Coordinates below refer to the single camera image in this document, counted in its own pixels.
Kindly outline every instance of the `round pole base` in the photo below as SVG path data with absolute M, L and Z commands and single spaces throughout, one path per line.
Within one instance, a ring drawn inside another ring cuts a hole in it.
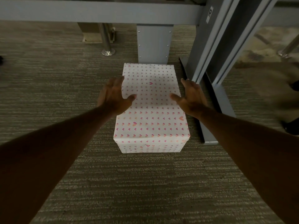
M 114 53 L 115 53 L 115 49 L 112 49 L 112 48 L 111 48 L 111 51 L 110 51 L 110 52 L 109 52 L 109 51 L 106 51 L 105 49 L 102 50 L 102 54 L 103 54 L 104 56 L 112 56 Z
M 284 54 L 284 53 L 282 52 L 282 50 L 279 50 L 279 51 L 277 52 L 277 55 L 279 55 L 282 59 L 289 59 L 289 58 L 291 58 L 288 54 Z

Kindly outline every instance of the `r label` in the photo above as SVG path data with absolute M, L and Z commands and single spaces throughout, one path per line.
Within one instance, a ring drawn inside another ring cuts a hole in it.
M 208 15 L 207 15 L 207 19 L 206 19 L 206 22 L 207 23 L 209 23 L 209 20 L 210 20 L 210 17 L 211 17 L 211 15 L 212 15 L 212 12 L 213 12 L 213 6 L 211 6 L 211 8 L 210 8 L 210 10 L 209 10 L 209 13 L 208 13 Z

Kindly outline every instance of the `heart-patterned box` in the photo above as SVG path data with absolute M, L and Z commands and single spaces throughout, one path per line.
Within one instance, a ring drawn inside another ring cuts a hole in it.
M 122 153 L 180 152 L 190 133 L 185 113 L 169 97 L 180 95 L 174 66 L 125 63 L 123 76 L 123 98 L 137 98 L 116 118 L 114 140 Z

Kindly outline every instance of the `forearm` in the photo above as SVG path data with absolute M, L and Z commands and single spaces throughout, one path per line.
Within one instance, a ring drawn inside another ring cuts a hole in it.
M 202 108 L 196 116 L 286 223 L 298 221 L 299 138 Z
M 2 221 L 30 222 L 109 118 L 110 112 L 100 106 L 0 146 L 0 201 L 5 204 L 0 210 Z

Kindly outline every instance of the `hand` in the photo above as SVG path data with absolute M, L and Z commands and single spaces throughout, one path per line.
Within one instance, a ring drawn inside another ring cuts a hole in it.
M 179 97 L 171 93 L 170 98 L 174 100 L 186 114 L 197 118 L 200 109 L 207 106 L 207 99 L 200 85 L 189 79 L 181 79 L 181 82 L 185 87 L 185 97 Z
M 136 94 L 132 94 L 127 99 L 123 98 L 121 94 L 123 80 L 124 76 L 109 79 L 103 87 L 103 90 L 100 92 L 97 100 L 98 106 L 104 105 L 107 112 L 111 112 L 114 116 L 120 115 L 126 111 L 137 96 Z

